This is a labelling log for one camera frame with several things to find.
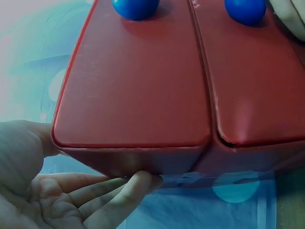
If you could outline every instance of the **blue ball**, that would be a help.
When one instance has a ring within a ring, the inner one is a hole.
[[[160,0],[112,0],[115,10],[124,18],[141,21],[151,17]]]
[[[265,0],[224,0],[224,6],[231,18],[247,26],[260,23],[266,13]]]

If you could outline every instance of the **red plastic panel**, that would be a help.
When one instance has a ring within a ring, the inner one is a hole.
[[[271,14],[253,28],[230,19],[223,0],[194,12],[220,137],[237,147],[304,140],[304,67]]]
[[[96,0],[67,71],[54,119],[61,147],[200,146],[210,134],[187,0],[162,0],[148,21]]]

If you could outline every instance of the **scratch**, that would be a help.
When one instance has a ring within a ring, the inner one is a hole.
[[[198,0],[192,0],[192,4],[193,4],[193,7],[196,9],[198,7],[200,7],[200,4],[198,3]]]

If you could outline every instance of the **hand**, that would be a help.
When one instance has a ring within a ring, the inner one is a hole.
[[[114,229],[157,189],[162,179],[138,172],[122,178],[62,173],[37,175],[58,151],[50,125],[0,123],[2,229]]]
[[[305,42],[304,0],[269,0],[274,13],[299,40]]]

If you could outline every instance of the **toy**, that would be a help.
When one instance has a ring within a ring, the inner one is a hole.
[[[160,0],[112,0],[113,7],[123,17],[140,21],[151,17]]]
[[[159,8],[137,23],[94,2],[58,100],[57,147],[111,177],[197,173],[200,186],[305,164],[304,47],[269,11],[252,28],[222,0]]]
[[[260,23],[266,12],[265,0],[224,0],[224,4],[234,20],[248,26]]]

